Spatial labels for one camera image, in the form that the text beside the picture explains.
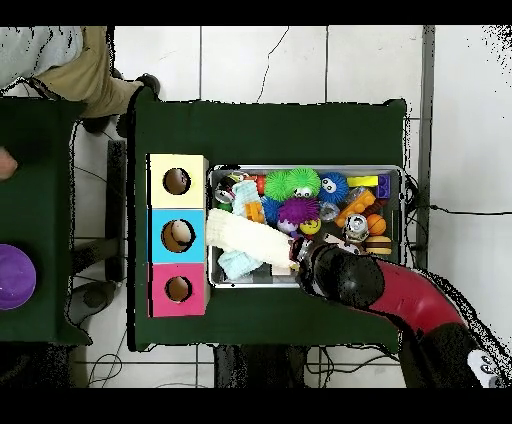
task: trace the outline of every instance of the person's hand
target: person's hand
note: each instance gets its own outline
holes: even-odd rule
[[[4,147],[0,147],[0,180],[12,177],[17,168],[18,162]]]

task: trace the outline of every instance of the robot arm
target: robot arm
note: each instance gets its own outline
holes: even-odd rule
[[[308,294],[388,318],[402,330],[399,354],[408,387],[500,387],[455,306],[420,274],[335,244],[296,239],[298,283]]]

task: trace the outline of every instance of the gray bin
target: gray bin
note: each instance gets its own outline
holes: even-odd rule
[[[210,169],[208,180],[212,189],[215,190],[221,178],[230,174],[233,170],[243,171],[250,175],[266,175],[278,169],[293,169],[299,166],[312,168],[320,174],[339,172],[346,177],[389,174],[391,176],[391,198],[382,209],[382,216],[387,223],[386,232],[383,235],[391,239],[393,250],[391,255],[381,256],[381,258],[396,264],[405,264],[405,182],[403,178],[404,173],[397,166],[240,165],[236,169],[228,169],[226,166],[215,166]],[[218,203],[215,197],[213,197],[212,207],[216,207]],[[334,222],[323,222],[321,230],[315,235],[315,238],[323,239],[326,232],[339,237],[340,231],[341,229]],[[271,268],[268,264],[263,264],[248,276],[230,281],[217,263],[221,254],[221,249],[208,246],[208,278],[210,283],[216,288],[298,288],[293,274],[291,276],[272,276]]]

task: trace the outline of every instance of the stacked boxes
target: stacked boxes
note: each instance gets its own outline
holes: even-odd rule
[[[200,155],[148,154],[148,315],[204,315],[206,172]]]

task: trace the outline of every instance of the dark green tablecloth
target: dark green tablecloth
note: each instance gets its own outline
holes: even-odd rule
[[[27,253],[37,273],[30,300],[0,311],[0,341],[90,342],[64,311],[71,270],[69,140],[83,107],[0,97],[0,146],[19,163],[16,174],[0,182],[0,243]]]
[[[145,155],[202,154],[210,165],[402,166],[405,102],[235,105],[164,103],[151,97],[143,90],[137,99],[135,161],[128,161],[134,167],[129,175],[135,176],[136,220],[130,228],[136,246],[130,252],[136,252],[137,348],[194,342],[382,343],[396,351],[397,332],[386,320],[329,305],[298,289],[214,289],[203,317],[148,318]]]

